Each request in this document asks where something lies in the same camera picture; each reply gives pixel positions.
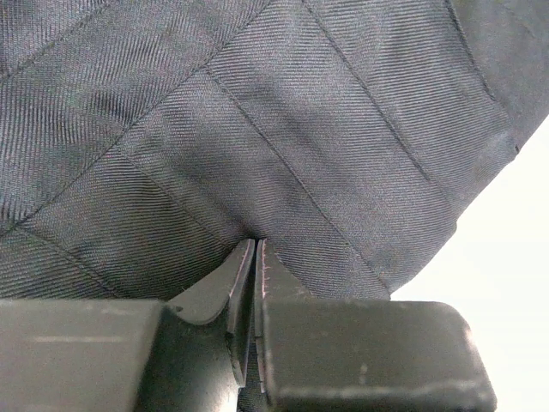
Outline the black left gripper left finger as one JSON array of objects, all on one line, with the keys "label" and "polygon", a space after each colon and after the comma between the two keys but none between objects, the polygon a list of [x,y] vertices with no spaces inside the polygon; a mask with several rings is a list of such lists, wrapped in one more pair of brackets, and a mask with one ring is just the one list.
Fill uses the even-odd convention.
[{"label": "black left gripper left finger", "polygon": [[256,243],[160,300],[3,300],[4,411],[234,411]]}]

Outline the black skirt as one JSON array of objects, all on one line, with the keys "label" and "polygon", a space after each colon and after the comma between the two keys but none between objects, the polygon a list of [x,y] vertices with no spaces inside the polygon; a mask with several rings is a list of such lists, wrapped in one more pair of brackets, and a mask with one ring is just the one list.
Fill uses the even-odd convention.
[{"label": "black skirt", "polygon": [[1,295],[386,298],[547,113],[545,1],[4,1]]}]

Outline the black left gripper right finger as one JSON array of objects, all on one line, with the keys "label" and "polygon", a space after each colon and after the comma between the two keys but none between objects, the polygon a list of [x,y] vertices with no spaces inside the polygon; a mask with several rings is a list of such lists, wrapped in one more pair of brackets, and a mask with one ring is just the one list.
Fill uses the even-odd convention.
[{"label": "black left gripper right finger", "polygon": [[261,240],[255,339],[270,411],[493,411],[465,318],[436,301],[323,299]]}]

